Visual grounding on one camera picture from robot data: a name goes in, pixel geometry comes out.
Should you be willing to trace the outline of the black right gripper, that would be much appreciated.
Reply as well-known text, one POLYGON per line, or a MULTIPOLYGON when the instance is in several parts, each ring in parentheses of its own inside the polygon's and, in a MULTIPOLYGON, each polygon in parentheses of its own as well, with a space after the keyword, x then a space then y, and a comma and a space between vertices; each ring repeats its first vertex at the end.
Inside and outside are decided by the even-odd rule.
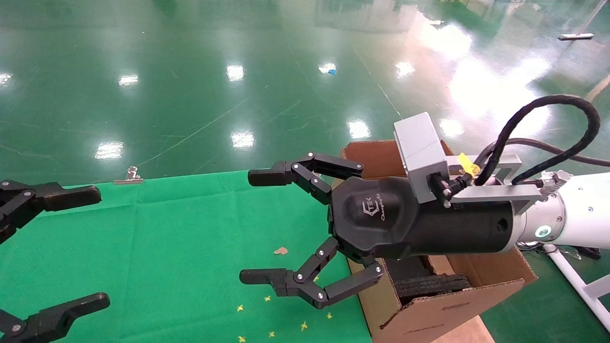
POLYGON ((270 169, 248 171, 254 187, 296 184, 323 205, 330 204, 332 235, 298 271, 246 269, 244 284, 268 284, 277 297, 299 297, 322 310, 377 284, 384 267, 374 258, 501 252, 514 224, 512 204, 467 202, 445 208, 441 202, 419 203, 407 178, 362 179, 364 165, 309 152, 270 169), (345 180, 335 189, 322 176, 345 180), (315 277, 339 250, 365 267, 320 287, 315 277))

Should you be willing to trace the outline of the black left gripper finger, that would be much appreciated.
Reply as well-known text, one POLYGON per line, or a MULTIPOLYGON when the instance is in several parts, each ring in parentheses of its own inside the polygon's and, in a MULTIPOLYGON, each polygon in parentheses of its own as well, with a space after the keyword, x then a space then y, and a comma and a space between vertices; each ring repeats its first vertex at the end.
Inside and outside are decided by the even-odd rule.
POLYGON ((105 310, 111 304, 107 293, 87 297, 40 310, 26 319, 0 311, 2 343, 51 343, 67 336, 78 318, 105 310))
POLYGON ((0 243, 5 243, 42 212, 58 212, 101 202, 98 187, 65 189, 57 182, 29 185, 2 180, 0 185, 0 243))

